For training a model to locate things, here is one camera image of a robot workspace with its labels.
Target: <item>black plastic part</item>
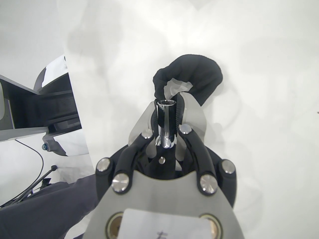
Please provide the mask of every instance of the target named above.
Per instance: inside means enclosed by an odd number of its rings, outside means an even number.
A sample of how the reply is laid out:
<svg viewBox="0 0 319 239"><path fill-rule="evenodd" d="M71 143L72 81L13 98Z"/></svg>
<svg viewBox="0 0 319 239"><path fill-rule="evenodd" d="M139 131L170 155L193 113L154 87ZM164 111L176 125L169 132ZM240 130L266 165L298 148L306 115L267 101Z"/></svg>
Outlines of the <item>black plastic part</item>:
<svg viewBox="0 0 319 239"><path fill-rule="evenodd" d="M176 178L176 159L175 159L175 148L163 148L157 146L156 156L148 165L146 175L157 180L173 180ZM165 163L160 164L160 157L165 158Z"/></svg>
<svg viewBox="0 0 319 239"><path fill-rule="evenodd" d="M35 125L33 121L29 121L28 117L30 114L25 110L25 100L36 97L37 95L33 92L30 92L18 85L10 83L4 79L0 79L0 83L3 90L3 97L5 99L5 103L10 103L10 119L12 115L12 120L14 124L14 128L29 128L29 127L38 127L42 125ZM4 121L3 118L0 123L2 125L5 124L5 127L1 127L1 129L12 129L8 128L9 123Z"/></svg>
<svg viewBox="0 0 319 239"><path fill-rule="evenodd" d="M62 91L29 97L25 101L29 124L49 126L51 124L79 118L73 92Z"/></svg>
<svg viewBox="0 0 319 239"><path fill-rule="evenodd" d="M179 125L183 121L185 102L180 93L177 93L174 97L176 98L176 129L178 130Z"/></svg>
<svg viewBox="0 0 319 239"><path fill-rule="evenodd" d="M39 90L41 95L72 90L69 74L66 73L51 81Z"/></svg>
<svg viewBox="0 0 319 239"><path fill-rule="evenodd" d="M112 179L114 175L115 166L120 158L120 155L122 154L123 150L125 150L128 147L128 145L124 146L117 152L115 152L109 159L111 161L110 167L104 171L99 172L95 171L95 177L96 177L96 192L98 201L102 199L108 188L112 184Z"/></svg>
<svg viewBox="0 0 319 239"><path fill-rule="evenodd" d="M123 192L118 192L118 194L124 194L130 190L133 181L133 171L135 170L137 164L137 158L139 158L145 153L147 145L150 144L153 138L154 134L149 139L145 139L140 134L130 146L128 146L122 151L117 162L113 177L115 177L119 173L125 173L129 176L130 180L128 187Z"/></svg>
<svg viewBox="0 0 319 239"><path fill-rule="evenodd" d="M47 149L48 152L52 151L52 152L54 152L57 155L67 156L65 151L60 146L59 142L55 141L52 136L44 135L44 137L42 139L43 139L44 143L48 147L48 149Z"/></svg>
<svg viewBox="0 0 319 239"><path fill-rule="evenodd" d="M112 158L109 158L111 163L106 171L100 172L97 169L95 170L95 179L96 179L96 193L98 200L100 201L108 188L112 184L112 177L114 174L115 163Z"/></svg>
<svg viewBox="0 0 319 239"><path fill-rule="evenodd" d="M207 194L200 186L200 178L204 174L210 174L217 179L214 165L206 146L194 130L192 130L189 134L183 134L178 129L178 133L185 141L187 148L193 158L195 171L197 173L198 190L205 196L212 196L213 194Z"/></svg>
<svg viewBox="0 0 319 239"><path fill-rule="evenodd" d="M232 174L226 173L222 169L222 162L224 160L219 161L218 163L218 185L222 190L223 194L227 198L231 207L234 207L235 200L236 200L236 192L237 192L237 175L236 171Z"/></svg>
<svg viewBox="0 0 319 239"><path fill-rule="evenodd" d="M29 189L27 189L26 191L24 191L18 198L16 198L14 201L13 201L13 203L11 203L11 204L16 204L16 203L18 203L18 202L20 202L20 201L22 201L23 199L25 199L29 194L30 194L30 192L31 192L31 190L33 190L33 188L34 187L36 187L46 176L48 176L51 172L53 172L53 171L55 171L57 168L55 168L55 167L57 167L56 165L52 165L51 166L51 170L49 170L47 173L45 173L41 178L39 178L36 182L34 182L30 187L29 187Z"/></svg>
<svg viewBox="0 0 319 239"><path fill-rule="evenodd" d="M42 89L42 82L44 80L44 76L45 76L45 71L47 70L47 68L44 68L40 74L37 77L37 80L35 81L33 90L39 92Z"/></svg>

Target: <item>black fabric glove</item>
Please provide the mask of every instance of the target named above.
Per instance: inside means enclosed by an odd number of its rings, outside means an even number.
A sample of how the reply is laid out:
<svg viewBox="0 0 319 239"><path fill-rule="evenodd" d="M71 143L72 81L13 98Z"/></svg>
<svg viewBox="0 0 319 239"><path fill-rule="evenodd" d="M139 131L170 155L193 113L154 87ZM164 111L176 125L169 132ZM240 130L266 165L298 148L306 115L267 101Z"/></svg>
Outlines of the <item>black fabric glove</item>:
<svg viewBox="0 0 319 239"><path fill-rule="evenodd" d="M200 55L180 56L169 66L159 69L153 77L157 100L165 99L164 87L172 78L192 83L193 87L188 93L202 106L222 82L223 74L212 59Z"/></svg>

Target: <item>white backdrop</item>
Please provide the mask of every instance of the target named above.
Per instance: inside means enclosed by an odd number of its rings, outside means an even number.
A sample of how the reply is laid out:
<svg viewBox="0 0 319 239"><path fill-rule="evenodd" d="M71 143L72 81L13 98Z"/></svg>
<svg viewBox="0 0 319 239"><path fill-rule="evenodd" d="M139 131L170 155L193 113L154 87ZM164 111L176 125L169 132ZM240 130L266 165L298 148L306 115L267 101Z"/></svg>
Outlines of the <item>white backdrop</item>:
<svg viewBox="0 0 319 239"><path fill-rule="evenodd" d="M94 165L127 144L153 75L183 54L221 67L205 143L237 166L246 238L317 238L318 0L57 0Z"/></svg>

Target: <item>chrome cylinder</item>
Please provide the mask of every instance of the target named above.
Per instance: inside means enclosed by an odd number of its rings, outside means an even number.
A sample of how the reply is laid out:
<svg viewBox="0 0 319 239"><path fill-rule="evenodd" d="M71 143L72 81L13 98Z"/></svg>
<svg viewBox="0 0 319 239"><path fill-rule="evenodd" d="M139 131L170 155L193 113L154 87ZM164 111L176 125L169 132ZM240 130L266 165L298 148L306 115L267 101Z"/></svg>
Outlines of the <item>chrome cylinder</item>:
<svg viewBox="0 0 319 239"><path fill-rule="evenodd" d="M176 144L176 102L161 100L157 103L160 142L163 148L172 148Z"/></svg>

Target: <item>dark gray cloth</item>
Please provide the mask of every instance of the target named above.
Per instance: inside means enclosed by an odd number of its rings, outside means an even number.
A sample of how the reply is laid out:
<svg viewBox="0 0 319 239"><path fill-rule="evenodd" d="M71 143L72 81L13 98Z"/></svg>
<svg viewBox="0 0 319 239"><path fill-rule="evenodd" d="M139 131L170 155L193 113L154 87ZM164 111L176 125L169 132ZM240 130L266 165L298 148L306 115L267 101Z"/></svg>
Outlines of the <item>dark gray cloth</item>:
<svg viewBox="0 0 319 239"><path fill-rule="evenodd" d="M95 175L71 184L54 183L0 209L0 238L62 239L97 204Z"/></svg>

